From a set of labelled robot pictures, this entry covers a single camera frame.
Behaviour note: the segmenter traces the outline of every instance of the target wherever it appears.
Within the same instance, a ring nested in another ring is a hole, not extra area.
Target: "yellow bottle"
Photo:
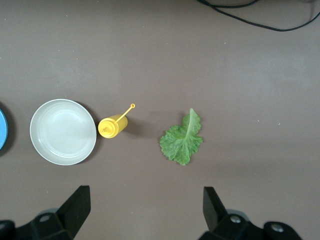
[[[117,114],[102,119],[98,125],[98,131],[100,135],[106,139],[112,139],[117,136],[118,133],[120,133],[128,125],[126,114],[135,107],[136,105],[132,103],[130,108],[124,114]]]

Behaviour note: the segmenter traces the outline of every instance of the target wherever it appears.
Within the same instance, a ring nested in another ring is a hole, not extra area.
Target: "plate rim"
[[[0,121],[4,122],[4,130],[5,130],[5,137],[3,138],[3,143],[0,142],[0,150],[3,148],[3,146],[6,144],[6,141],[8,139],[8,122],[7,122],[7,119],[6,119],[6,116],[5,116],[5,113],[0,109]]]
[[[45,157],[43,154],[41,154],[41,152],[36,148],[35,146],[35,143],[34,143],[34,140],[33,140],[33,137],[32,137],[32,131],[31,131],[31,128],[32,128],[32,125],[33,125],[33,122],[35,121],[35,116],[36,114],[38,113],[38,111],[40,111],[40,109],[42,109],[45,105],[47,104],[50,104],[52,102],[58,102],[58,101],[62,101],[62,102],[69,102],[69,103],[72,103],[74,105],[77,105],[79,106],[81,109],[83,109],[87,114],[88,116],[90,117],[90,119],[92,120],[92,123],[94,125],[94,128],[95,128],[95,138],[94,138],[94,143],[93,143],[93,147],[90,151],[88,151],[88,154],[81,160],[77,161],[77,162],[74,162],[74,163],[68,163],[68,164],[63,164],[63,163],[57,163],[57,162],[54,162],[50,159],[48,159],[47,157]],[[56,164],[56,165],[61,165],[61,166],[70,166],[70,165],[75,165],[75,164],[78,164],[80,162],[82,162],[83,160],[85,160],[91,153],[92,151],[94,150],[95,146],[96,146],[96,143],[97,143],[97,127],[96,127],[96,123],[92,117],[92,115],[89,113],[89,111],[84,107],[82,106],[80,103],[77,103],[76,101],[73,101],[73,100],[70,100],[70,99],[64,99],[64,98],[57,98],[57,99],[52,99],[50,101],[47,101],[45,103],[43,103],[41,106],[39,106],[37,108],[37,110],[34,112],[32,118],[31,118],[31,121],[30,121],[30,126],[29,126],[29,134],[30,134],[30,139],[31,139],[31,142],[32,142],[32,145],[34,147],[34,149],[36,150],[36,152],[41,156],[43,157],[45,160],[49,161],[50,163],[53,163],[53,164]]]

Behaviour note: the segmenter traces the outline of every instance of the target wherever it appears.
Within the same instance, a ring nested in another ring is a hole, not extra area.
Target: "white plate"
[[[55,99],[34,113],[30,137],[36,151],[58,165],[73,165],[86,159],[95,147],[97,130],[90,113],[80,104]]]

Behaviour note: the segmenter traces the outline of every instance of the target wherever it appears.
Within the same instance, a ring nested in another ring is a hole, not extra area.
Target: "brown table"
[[[320,9],[315,2],[314,12]],[[261,1],[230,10],[290,28],[312,5]],[[319,22],[274,32],[195,0],[9,1],[0,4],[1,219],[21,226],[90,185],[76,239],[195,240],[207,230],[203,187],[258,227],[275,220],[320,235]],[[53,99],[82,104],[96,123],[124,112],[82,163],[60,166],[34,149],[29,125]],[[193,108],[204,143],[181,166],[159,138]]]

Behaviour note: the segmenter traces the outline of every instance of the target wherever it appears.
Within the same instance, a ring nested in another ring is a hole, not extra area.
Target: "blue lid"
[[[0,109],[0,149],[5,145],[8,136],[8,124],[4,113]]]

